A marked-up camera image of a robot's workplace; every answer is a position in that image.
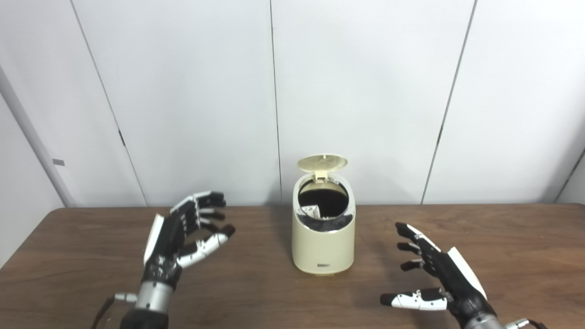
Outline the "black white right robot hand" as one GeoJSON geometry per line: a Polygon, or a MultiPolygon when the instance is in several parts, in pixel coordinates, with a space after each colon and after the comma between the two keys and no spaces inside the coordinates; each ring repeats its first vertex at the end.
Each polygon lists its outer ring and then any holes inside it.
{"type": "Polygon", "coordinates": [[[424,312],[448,310],[462,329],[503,328],[483,286],[455,247],[443,252],[411,225],[399,222],[395,227],[401,237],[410,240],[397,243],[397,248],[420,257],[401,264],[401,270],[422,269],[437,278],[441,287],[384,293],[380,296],[382,305],[424,312]]]}

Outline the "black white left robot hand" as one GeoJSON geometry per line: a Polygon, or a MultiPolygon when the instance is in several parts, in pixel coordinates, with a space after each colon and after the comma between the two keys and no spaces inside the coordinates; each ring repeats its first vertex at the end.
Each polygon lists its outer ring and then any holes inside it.
{"type": "Polygon", "coordinates": [[[141,281],[152,281],[176,290],[182,271],[201,262],[235,233],[223,221],[220,211],[226,206],[219,191],[196,192],[171,208],[167,216],[156,214],[144,250],[144,274],[141,281]]]}

